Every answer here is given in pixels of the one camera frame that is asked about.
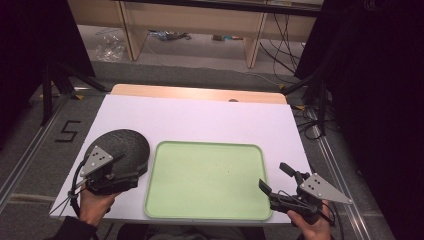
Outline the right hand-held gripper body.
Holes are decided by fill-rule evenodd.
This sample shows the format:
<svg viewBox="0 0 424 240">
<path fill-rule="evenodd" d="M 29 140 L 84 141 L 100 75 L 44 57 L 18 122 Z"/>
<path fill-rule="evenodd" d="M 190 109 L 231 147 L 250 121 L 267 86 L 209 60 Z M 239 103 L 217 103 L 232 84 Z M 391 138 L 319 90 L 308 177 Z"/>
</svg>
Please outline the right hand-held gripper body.
<svg viewBox="0 0 424 240">
<path fill-rule="evenodd" d="M 334 221 L 325 217 L 323 213 L 323 200 L 352 204 L 353 200 L 337 188 L 328 183 L 317 173 L 301 173 L 299 171 L 286 171 L 298 184 L 296 195 L 289 195 L 280 190 L 273 193 L 268 188 L 270 209 L 282 213 L 294 211 L 299 214 L 308 224 L 315 224 L 320 218 L 324 218 L 330 224 Z"/>
</svg>

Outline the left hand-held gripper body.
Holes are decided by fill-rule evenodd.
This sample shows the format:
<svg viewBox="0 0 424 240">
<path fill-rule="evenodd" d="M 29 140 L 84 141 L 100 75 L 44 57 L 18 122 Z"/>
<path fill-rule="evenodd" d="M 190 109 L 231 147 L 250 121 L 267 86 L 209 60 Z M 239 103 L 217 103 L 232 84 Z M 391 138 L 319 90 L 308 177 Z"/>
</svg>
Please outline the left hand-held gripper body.
<svg viewBox="0 0 424 240">
<path fill-rule="evenodd" d="M 95 195 L 110 195 L 112 191 L 113 165 L 109 164 L 112 154 L 95 145 L 87 155 L 80 176 L 85 180 L 87 189 Z"/>
</svg>

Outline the person's left hand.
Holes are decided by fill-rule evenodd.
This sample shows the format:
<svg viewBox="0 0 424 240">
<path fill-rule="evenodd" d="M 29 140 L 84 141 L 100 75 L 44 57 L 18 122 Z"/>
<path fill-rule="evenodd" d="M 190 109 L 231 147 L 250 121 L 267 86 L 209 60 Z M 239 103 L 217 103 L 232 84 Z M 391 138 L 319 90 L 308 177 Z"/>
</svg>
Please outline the person's left hand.
<svg viewBox="0 0 424 240">
<path fill-rule="evenodd" d="M 82 191 L 80 193 L 79 219 L 84 223 L 98 227 L 108 212 L 108 209 L 114 204 L 117 196 L 119 196 L 119 193 L 94 195 L 88 190 Z"/>
</svg>

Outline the person's right hand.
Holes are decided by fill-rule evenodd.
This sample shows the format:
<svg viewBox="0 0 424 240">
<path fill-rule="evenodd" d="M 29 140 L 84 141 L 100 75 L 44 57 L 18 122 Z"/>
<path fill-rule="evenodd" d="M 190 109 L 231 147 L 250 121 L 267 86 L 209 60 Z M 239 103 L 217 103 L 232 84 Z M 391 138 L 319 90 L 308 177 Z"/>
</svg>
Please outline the person's right hand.
<svg viewBox="0 0 424 240">
<path fill-rule="evenodd" d="M 332 240 L 330 223 L 321 217 L 313 225 L 308 224 L 301 215 L 289 210 L 291 221 L 301 230 L 305 240 Z"/>
</svg>

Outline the light green tray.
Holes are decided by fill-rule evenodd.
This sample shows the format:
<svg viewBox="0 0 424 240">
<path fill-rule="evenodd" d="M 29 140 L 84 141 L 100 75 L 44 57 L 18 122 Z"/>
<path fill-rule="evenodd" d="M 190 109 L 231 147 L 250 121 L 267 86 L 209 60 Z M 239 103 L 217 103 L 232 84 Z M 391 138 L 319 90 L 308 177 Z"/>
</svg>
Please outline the light green tray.
<svg viewBox="0 0 424 240">
<path fill-rule="evenodd" d="M 261 149 L 164 141 L 156 148 L 145 213 L 157 219 L 263 221 L 271 216 Z"/>
</svg>

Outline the black metal stand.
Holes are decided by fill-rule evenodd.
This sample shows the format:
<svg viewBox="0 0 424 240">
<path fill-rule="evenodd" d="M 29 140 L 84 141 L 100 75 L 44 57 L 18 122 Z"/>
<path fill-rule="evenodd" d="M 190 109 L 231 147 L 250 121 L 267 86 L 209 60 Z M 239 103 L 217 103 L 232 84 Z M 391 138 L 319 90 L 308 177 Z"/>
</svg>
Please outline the black metal stand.
<svg viewBox="0 0 424 240">
<path fill-rule="evenodd" d="M 100 84 L 94 76 L 87 75 L 79 69 L 63 62 L 49 61 L 42 70 L 42 126 L 46 125 L 53 116 L 52 86 L 55 86 L 60 94 L 69 95 L 75 92 L 74 86 L 69 80 L 70 77 L 77 78 L 99 92 L 108 93 L 111 91 L 110 88 Z"/>
<path fill-rule="evenodd" d="M 306 92 L 303 95 L 303 102 L 310 104 L 313 101 L 318 101 L 318 115 L 317 119 L 313 123 L 318 127 L 320 132 L 319 137 L 325 136 L 325 111 L 327 105 L 327 91 L 323 78 L 318 73 L 313 73 L 303 80 L 290 87 L 284 87 L 280 90 L 280 93 L 287 96 L 301 87 L 307 87 Z"/>
</svg>

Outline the white table cover board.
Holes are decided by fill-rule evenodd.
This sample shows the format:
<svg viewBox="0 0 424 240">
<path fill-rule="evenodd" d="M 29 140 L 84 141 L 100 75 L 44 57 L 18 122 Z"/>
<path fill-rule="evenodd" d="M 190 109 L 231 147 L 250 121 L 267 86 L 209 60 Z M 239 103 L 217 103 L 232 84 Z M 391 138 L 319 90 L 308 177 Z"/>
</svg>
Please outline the white table cover board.
<svg viewBox="0 0 424 240">
<path fill-rule="evenodd" d="M 142 134 L 150 145 L 148 170 L 138 186 L 120 194 L 106 219 L 150 224 L 264 226 L 285 224 L 289 218 L 274 212 L 263 221 L 157 219 L 145 213 L 145 200 L 157 146 L 164 141 L 250 144 L 262 151 L 266 182 L 274 191 L 293 195 L 295 180 L 283 173 L 284 162 L 307 172 L 310 167 L 287 104 L 242 103 L 157 97 L 108 95 L 78 154 L 82 159 L 88 147 L 101 135 L 118 129 Z"/>
</svg>

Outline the wooden table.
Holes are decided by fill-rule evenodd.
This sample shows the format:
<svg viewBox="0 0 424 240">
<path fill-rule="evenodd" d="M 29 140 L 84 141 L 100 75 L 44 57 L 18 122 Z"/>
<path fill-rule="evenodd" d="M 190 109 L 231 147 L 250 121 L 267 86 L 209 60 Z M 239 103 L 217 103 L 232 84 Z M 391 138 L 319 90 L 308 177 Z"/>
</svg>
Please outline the wooden table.
<svg viewBox="0 0 424 240">
<path fill-rule="evenodd" d="M 286 97 L 280 93 L 134 84 L 116 84 L 111 94 L 243 103 L 287 103 Z"/>
</svg>

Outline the black curtain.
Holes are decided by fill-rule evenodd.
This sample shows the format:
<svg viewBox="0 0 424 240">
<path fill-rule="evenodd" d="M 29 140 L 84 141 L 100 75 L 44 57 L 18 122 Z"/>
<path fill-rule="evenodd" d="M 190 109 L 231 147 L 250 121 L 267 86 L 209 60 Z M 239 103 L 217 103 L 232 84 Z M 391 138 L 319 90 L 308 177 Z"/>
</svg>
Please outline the black curtain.
<svg viewBox="0 0 424 240">
<path fill-rule="evenodd" d="M 424 0 L 323 0 L 299 78 L 349 17 L 326 73 L 336 119 L 396 240 L 424 240 Z"/>
<path fill-rule="evenodd" d="M 68 0 L 0 0 L 0 148 L 59 63 L 95 75 Z"/>
</svg>

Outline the clear crumpled plastic bag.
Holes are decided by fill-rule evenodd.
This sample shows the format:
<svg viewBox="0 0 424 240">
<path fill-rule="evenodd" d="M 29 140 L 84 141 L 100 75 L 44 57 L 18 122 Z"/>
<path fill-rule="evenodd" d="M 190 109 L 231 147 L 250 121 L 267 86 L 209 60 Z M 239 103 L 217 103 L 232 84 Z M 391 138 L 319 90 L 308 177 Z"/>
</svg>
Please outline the clear crumpled plastic bag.
<svg viewBox="0 0 424 240">
<path fill-rule="evenodd" d="M 125 52 L 124 43 L 113 34 L 107 34 L 96 47 L 96 59 L 104 62 L 119 62 Z"/>
</svg>

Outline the wooden shelf unit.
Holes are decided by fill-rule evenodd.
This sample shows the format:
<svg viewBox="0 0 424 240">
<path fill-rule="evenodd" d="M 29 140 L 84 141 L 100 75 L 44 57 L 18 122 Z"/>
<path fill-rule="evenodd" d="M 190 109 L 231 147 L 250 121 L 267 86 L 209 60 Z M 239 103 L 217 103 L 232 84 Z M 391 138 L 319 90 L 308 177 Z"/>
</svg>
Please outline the wooden shelf unit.
<svg viewBox="0 0 424 240">
<path fill-rule="evenodd" d="M 277 40 L 283 30 L 290 42 L 307 42 L 316 19 L 200 7 L 132 3 L 114 0 L 67 0 L 77 24 L 120 28 L 129 59 L 139 58 L 150 30 L 230 35 L 244 41 L 247 66 L 255 66 L 262 39 Z"/>
</svg>

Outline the metal floor rail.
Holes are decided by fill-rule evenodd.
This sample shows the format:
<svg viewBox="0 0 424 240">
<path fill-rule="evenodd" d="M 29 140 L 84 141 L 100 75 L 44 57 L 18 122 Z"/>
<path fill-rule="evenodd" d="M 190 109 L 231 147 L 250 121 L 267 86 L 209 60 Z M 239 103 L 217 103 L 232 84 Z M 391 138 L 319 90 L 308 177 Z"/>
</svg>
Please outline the metal floor rail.
<svg viewBox="0 0 424 240">
<path fill-rule="evenodd" d="M 332 148 L 328 142 L 326 135 L 323 130 L 320 130 L 318 126 L 313 126 L 314 136 L 317 138 L 318 145 L 325 159 L 329 173 L 335 184 L 335 187 L 345 194 L 348 198 L 353 199 L 352 192 L 346 182 L 345 177 L 342 174 L 337 158 L 334 155 Z M 358 240 L 371 240 L 371 235 L 368 231 L 364 218 L 361 216 L 357 203 L 352 201 L 349 205 L 344 205 L 346 215 L 349 219 L 352 230 Z"/>
<path fill-rule="evenodd" d="M 39 149 L 45 142 L 47 135 L 51 131 L 51 128 L 55 124 L 58 115 L 68 100 L 69 98 L 65 96 L 61 96 L 57 100 L 56 105 L 53 107 L 52 115 L 37 129 L 37 132 L 17 161 L 5 183 L 0 187 L 0 212 L 7 205 L 12 193 L 15 191 L 17 185 L 25 175 L 34 157 L 38 154 Z"/>
</svg>

